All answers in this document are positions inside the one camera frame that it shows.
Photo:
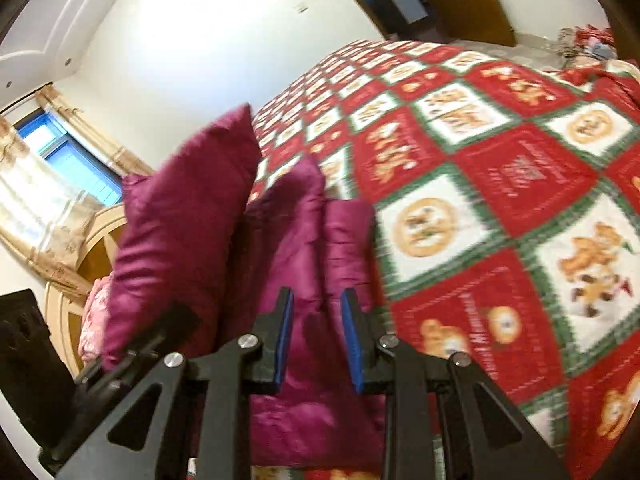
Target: beige curtain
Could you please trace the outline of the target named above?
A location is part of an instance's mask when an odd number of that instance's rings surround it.
[[[0,116],[0,241],[29,268],[81,299],[91,283],[76,272],[81,244],[102,204],[69,183]]]
[[[82,114],[82,110],[73,108],[52,84],[36,92],[38,105],[48,114],[52,114],[63,126],[71,131],[74,138],[87,144],[90,151],[101,158],[103,163],[115,173],[124,176],[129,173],[150,175],[154,170],[123,148],[115,139],[94,128]]]

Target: ceiling molding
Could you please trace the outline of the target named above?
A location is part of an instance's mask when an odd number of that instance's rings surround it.
[[[75,73],[115,2],[30,0],[0,44],[0,109]]]

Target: screw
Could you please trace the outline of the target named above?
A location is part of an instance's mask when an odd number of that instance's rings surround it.
[[[451,356],[451,359],[453,359],[453,364],[461,368],[468,367],[472,362],[471,356],[465,352],[456,352]]]
[[[400,340],[396,334],[385,334],[378,339],[378,344],[382,348],[395,348],[400,344]]]
[[[238,338],[240,348],[253,348],[258,344],[258,338],[253,334],[244,334]]]
[[[164,357],[164,364],[169,368],[180,366],[184,362],[184,355],[180,352],[171,352]]]

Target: curtain rod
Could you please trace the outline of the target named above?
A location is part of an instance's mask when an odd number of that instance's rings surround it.
[[[16,99],[13,103],[11,103],[10,105],[8,105],[7,107],[3,108],[2,110],[0,110],[0,115],[5,114],[7,111],[9,111],[11,108],[19,105],[22,103],[22,101],[26,101],[27,99],[29,99],[30,97],[32,97],[36,92],[39,92],[40,90],[42,90],[46,85],[51,85],[53,84],[53,81],[49,81],[48,83],[44,83],[44,85],[39,86],[38,88],[36,88],[35,90],[32,90],[31,92],[29,92],[28,94],[23,95],[22,97],[20,97],[19,99]]]

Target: bedspread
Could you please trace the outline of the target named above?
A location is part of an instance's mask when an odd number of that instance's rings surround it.
[[[315,154],[332,195],[374,205],[387,328],[469,352],[582,480],[640,399],[639,123],[624,62],[356,41],[256,115],[252,198]]]

